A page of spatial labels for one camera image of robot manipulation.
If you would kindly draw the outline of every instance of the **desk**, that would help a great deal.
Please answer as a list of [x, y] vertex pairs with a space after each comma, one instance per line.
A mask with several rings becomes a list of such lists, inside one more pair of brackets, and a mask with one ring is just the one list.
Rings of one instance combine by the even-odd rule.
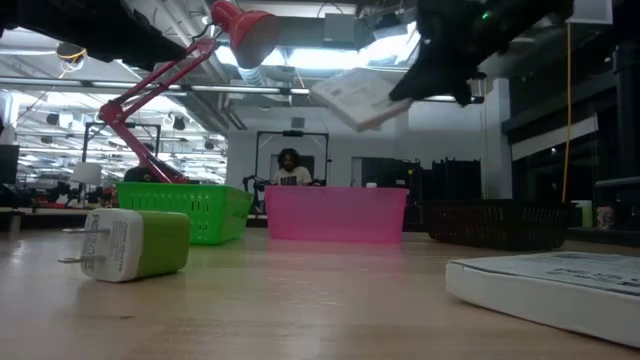
[[[638, 359], [635, 350], [458, 301], [448, 259], [505, 254], [405, 234], [401, 246], [268, 242], [262, 229], [193, 247], [172, 276], [87, 279], [56, 259], [82, 239], [0, 242], [0, 358]], [[568, 242], [566, 250], [640, 249]]]

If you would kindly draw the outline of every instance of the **computer monitor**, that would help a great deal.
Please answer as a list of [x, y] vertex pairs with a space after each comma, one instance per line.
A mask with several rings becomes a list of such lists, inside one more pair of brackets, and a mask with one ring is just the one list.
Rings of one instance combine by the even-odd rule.
[[0, 184], [15, 184], [20, 146], [0, 145]]

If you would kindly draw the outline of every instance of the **white t-shirt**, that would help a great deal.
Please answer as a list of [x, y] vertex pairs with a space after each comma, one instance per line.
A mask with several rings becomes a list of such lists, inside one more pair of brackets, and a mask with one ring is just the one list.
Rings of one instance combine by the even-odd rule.
[[276, 185], [305, 185], [309, 184], [311, 179], [311, 174], [309, 174], [309, 170], [304, 166], [298, 166], [293, 169], [293, 171], [288, 172], [285, 169], [280, 169], [276, 171], [274, 176], [274, 181]]

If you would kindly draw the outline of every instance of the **lamp arm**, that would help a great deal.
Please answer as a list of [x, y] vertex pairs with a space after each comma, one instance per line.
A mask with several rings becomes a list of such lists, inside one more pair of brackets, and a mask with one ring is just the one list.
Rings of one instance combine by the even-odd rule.
[[[191, 61], [187, 66], [182, 69], [179, 69], [173, 76], [169, 79], [159, 82], [155, 84], [155, 86], [150, 87], [154, 81], [160, 78], [162, 75], [166, 74], [169, 70], [173, 69], [179, 61], [171, 61], [168, 62], [156, 70], [154, 70], [151, 74], [149, 74], [146, 78], [142, 79], [136, 86], [129, 89], [124, 94], [119, 97], [109, 101], [104, 104], [100, 108], [99, 117], [102, 119], [109, 127], [111, 127], [118, 136], [124, 140], [124, 142], [136, 153], [140, 162], [148, 167], [151, 172], [160, 179], [163, 183], [186, 183], [188, 179], [182, 175], [179, 171], [171, 168], [169, 165], [162, 162], [160, 159], [155, 157], [149, 149], [127, 128], [125, 122], [127, 119], [136, 111], [140, 110], [144, 105], [146, 105], [149, 101], [153, 100], [156, 96], [162, 94], [166, 91], [169, 86], [178, 82], [178, 80], [182, 79], [185, 75], [187, 75], [191, 70], [198, 67], [205, 60], [211, 57], [213, 51], [216, 47], [216, 40], [213, 38], [203, 38], [194, 42], [189, 46], [185, 52], [185, 58], [194, 53], [196, 50], [200, 51], [200, 55], [197, 56], [193, 61]], [[141, 95], [140, 98], [135, 99], [129, 103], [135, 96]]]

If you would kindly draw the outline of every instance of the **green plastic basket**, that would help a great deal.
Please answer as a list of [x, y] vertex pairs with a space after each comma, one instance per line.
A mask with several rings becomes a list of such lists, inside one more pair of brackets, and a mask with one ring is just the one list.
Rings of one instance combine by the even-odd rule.
[[191, 219], [191, 244], [219, 245], [241, 237], [253, 195], [222, 185], [118, 183], [120, 207], [183, 213]]

